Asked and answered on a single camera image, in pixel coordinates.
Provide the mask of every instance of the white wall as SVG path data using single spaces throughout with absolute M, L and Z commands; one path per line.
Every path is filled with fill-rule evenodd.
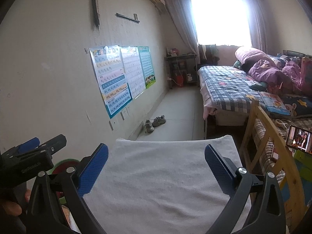
M 297 0 L 265 0 L 269 19 L 269 53 L 283 50 L 312 54 L 312 25 Z
M 219 66 L 233 66 L 237 61 L 235 56 L 236 50 L 239 48 L 238 46 L 216 46 L 219 51 L 220 60 L 218 61 Z
M 0 25 L 1 151 L 33 137 L 58 134 L 67 146 L 53 156 L 91 154 L 128 138 L 166 91 L 165 46 L 158 11 L 149 0 L 99 0 L 100 30 L 94 30 L 90 0 L 16 0 Z M 135 24 L 115 13 L 141 21 Z M 130 117 L 111 131 L 90 54 L 100 45 L 150 47 L 156 83 L 128 107 Z
M 165 46 L 169 49 L 177 48 L 180 51 L 180 54 L 187 54 L 188 52 L 191 52 L 191 49 L 183 42 L 169 13 L 163 13 L 161 15 L 161 19 L 163 24 Z

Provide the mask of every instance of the blue grip pad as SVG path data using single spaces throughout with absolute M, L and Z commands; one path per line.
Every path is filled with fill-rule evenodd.
M 37 148 L 40 145 L 40 141 L 37 137 L 30 139 L 29 141 L 21 144 L 18 148 L 18 154 L 24 154 Z
M 85 169 L 79 176 L 79 186 L 77 192 L 80 197 L 83 197 L 83 195 L 85 195 L 86 193 L 90 193 L 107 159 L 108 147 L 103 144 L 96 152 L 96 154 L 92 156 L 89 164 L 85 167 Z
M 211 145 L 205 148 L 205 160 L 215 176 L 222 192 L 232 197 L 235 193 L 234 170 Z

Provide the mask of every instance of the bright window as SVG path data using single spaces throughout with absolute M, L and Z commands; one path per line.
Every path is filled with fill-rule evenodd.
M 243 0 L 192 0 L 199 44 L 252 46 Z

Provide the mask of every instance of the blue plaid bedspread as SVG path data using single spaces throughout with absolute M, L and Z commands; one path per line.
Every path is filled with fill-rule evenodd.
M 218 109 L 249 113 L 252 99 L 258 99 L 263 109 L 265 104 L 259 93 L 249 88 L 252 77 L 230 66 L 206 66 L 200 68 L 213 105 Z

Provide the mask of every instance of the floor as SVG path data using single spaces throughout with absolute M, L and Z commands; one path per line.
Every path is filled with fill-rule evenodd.
M 151 121 L 165 115 L 167 122 L 148 134 L 144 129 L 137 141 L 191 141 L 204 139 L 202 95 L 197 86 L 169 90 Z

